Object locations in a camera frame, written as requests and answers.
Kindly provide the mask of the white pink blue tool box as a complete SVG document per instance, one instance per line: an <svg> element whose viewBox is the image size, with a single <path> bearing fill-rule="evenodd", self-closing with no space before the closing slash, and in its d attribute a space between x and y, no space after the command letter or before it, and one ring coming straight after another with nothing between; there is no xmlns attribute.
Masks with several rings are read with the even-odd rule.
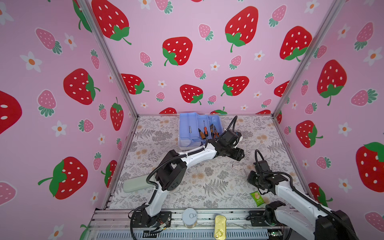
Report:
<svg viewBox="0 0 384 240"><path fill-rule="evenodd" d="M219 116L180 114L178 144L181 150L187 151L202 146L207 140L217 139L222 133Z"/></svg>

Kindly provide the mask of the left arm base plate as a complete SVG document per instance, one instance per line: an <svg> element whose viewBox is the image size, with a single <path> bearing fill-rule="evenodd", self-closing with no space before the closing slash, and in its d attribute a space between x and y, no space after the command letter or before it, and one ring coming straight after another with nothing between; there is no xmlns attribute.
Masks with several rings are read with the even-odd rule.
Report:
<svg viewBox="0 0 384 240"><path fill-rule="evenodd" d="M171 226L172 212L160 212L154 217L150 217L146 210L140 210L133 213L131 217L131 227L133 228L164 228Z"/></svg>

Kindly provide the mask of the orange black combination pliers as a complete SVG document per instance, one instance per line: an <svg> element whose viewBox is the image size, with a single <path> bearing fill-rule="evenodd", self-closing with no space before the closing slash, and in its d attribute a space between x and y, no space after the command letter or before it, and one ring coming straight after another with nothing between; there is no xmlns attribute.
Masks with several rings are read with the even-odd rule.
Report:
<svg viewBox="0 0 384 240"><path fill-rule="evenodd" d="M218 139L220 137L219 131L217 130L217 128L214 124L210 125L210 131L211 131L211 138L212 139Z"/></svg>

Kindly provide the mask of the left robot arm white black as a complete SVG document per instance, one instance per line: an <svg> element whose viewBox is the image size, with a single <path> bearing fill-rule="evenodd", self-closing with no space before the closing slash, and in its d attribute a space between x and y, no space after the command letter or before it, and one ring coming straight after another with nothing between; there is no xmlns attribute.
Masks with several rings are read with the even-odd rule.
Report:
<svg viewBox="0 0 384 240"><path fill-rule="evenodd" d="M162 206L168 193L175 190L183 180L188 168L206 160L217 157L229 157L240 161L245 157L243 149L238 148L242 134L227 130L218 139L207 140L196 149L177 153L169 151L160 164L147 176L146 183L154 186L153 195L147 204L133 210L130 226L148 228L154 226L159 219L167 222L171 212L163 212Z"/></svg>

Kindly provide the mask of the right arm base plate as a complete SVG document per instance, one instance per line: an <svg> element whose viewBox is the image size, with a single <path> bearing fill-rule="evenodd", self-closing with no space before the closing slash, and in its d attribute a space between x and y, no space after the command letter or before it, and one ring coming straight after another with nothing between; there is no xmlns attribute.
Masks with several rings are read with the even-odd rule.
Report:
<svg viewBox="0 0 384 240"><path fill-rule="evenodd" d="M287 227L287 225L284 225L280 222L272 221L268 222L269 218L266 216L265 211L263 210L254 210L249 211L249 214L246 216L246 221L250 221L252 227L271 227L271 228L278 228L278 227Z"/></svg>

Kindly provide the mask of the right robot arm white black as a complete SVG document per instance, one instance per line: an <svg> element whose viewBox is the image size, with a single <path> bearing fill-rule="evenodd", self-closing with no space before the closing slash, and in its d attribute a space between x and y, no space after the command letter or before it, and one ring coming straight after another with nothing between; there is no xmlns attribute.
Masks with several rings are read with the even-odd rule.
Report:
<svg viewBox="0 0 384 240"><path fill-rule="evenodd" d="M256 161L254 166L248 182L283 199L265 206L261 217L266 224L286 225L307 240L358 239L347 214L315 202L294 187L289 174L271 171L267 161Z"/></svg>

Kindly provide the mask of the small orange screwdriver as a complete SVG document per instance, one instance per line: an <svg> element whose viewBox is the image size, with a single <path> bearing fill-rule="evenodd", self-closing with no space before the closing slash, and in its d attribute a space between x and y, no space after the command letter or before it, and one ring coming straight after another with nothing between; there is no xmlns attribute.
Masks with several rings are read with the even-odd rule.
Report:
<svg viewBox="0 0 384 240"><path fill-rule="evenodd" d="M207 138L209 136L209 131L208 131L207 124L206 124L205 120L203 120L203 127L204 127L204 129L203 129L204 136L205 136L205 138Z"/></svg>

